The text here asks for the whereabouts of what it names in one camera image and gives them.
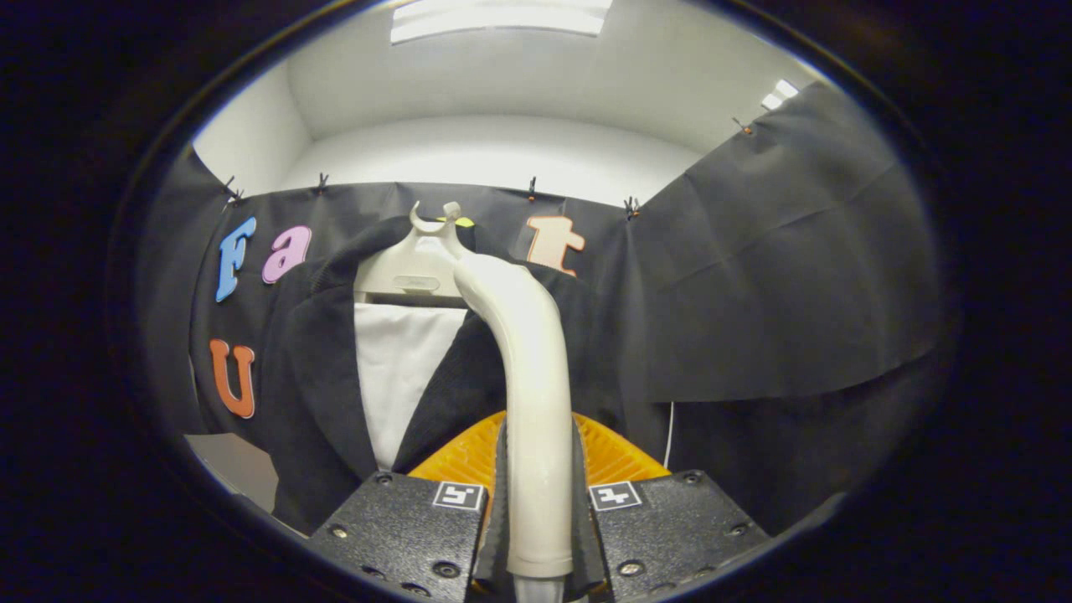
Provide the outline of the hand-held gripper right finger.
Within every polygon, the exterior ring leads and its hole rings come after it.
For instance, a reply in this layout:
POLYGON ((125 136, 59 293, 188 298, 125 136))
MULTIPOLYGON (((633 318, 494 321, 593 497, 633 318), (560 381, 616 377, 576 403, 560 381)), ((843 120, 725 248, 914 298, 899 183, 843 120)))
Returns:
POLYGON ((593 602, 657 602, 715 580, 770 535, 700 470, 669 471, 575 415, 574 585, 593 602))

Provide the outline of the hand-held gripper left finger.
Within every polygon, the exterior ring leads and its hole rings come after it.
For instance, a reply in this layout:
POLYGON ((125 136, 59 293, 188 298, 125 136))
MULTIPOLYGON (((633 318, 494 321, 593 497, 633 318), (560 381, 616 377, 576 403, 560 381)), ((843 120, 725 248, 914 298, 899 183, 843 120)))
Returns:
POLYGON ((349 579, 405 602, 482 602, 504 588, 505 413, 407 473, 379 471, 309 539, 349 579))

